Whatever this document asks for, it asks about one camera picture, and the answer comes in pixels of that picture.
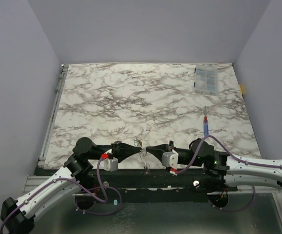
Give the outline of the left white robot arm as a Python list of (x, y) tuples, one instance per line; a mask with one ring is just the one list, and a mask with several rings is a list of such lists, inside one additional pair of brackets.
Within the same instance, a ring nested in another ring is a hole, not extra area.
[(96, 170), (97, 177), (94, 177), (89, 161), (97, 160), (98, 164), (104, 164), (105, 171), (112, 172), (118, 169), (121, 161), (141, 151), (141, 147), (121, 141), (96, 145), (88, 137), (80, 138), (72, 155), (49, 179), (29, 193), (17, 199), (9, 197), (3, 202), (0, 233), (7, 229), (11, 234), (28, 234), (34, 228), (37, 216), (74, 193), (84, 192), (95, 201), (107, 203), (106, 186), (101, 180), (100, 170)]

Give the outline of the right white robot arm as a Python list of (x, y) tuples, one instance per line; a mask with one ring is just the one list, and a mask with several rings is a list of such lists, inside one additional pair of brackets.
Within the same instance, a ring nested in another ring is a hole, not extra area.
[(175, 176), (191, 166), (202, 167), (207, 175), (197, 187), (208, 192), (237, 186), (262, 186), (282, 190), (282, 159), (267, 160), (236, 156), (225, 146), (216, 151), (205, 139), (190, 143), (188, 149), (174, 147), (173, 143), (149, 146), (146, 152), (155, 156)]

